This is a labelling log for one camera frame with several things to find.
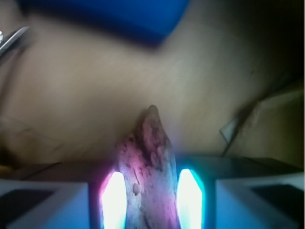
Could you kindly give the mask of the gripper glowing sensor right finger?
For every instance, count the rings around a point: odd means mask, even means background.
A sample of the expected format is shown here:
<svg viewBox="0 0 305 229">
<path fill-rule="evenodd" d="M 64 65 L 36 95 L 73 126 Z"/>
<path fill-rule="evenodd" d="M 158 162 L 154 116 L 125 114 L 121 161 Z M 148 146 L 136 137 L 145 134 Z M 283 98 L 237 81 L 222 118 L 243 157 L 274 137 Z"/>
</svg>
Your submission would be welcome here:
<svg viewBox="0 0 305 229">
<path fill-rule="evenodd" d="M 271 158 L 179 156 L 183 229 L 302 229 L 303 170 Z"/>
</svg>

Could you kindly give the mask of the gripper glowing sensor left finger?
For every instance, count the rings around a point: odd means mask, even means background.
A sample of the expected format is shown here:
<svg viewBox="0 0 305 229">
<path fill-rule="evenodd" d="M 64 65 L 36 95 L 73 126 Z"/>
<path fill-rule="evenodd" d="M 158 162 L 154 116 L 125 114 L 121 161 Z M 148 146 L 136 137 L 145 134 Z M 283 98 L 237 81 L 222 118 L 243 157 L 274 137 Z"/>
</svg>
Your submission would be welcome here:
<svg viewBox="0 0 305 229">
<path fill-rule="evenodd" d="M 0 181 L 3 229 L 123 229 L 124 178 L 112 163 L 23 167 Z"/>
</svg>

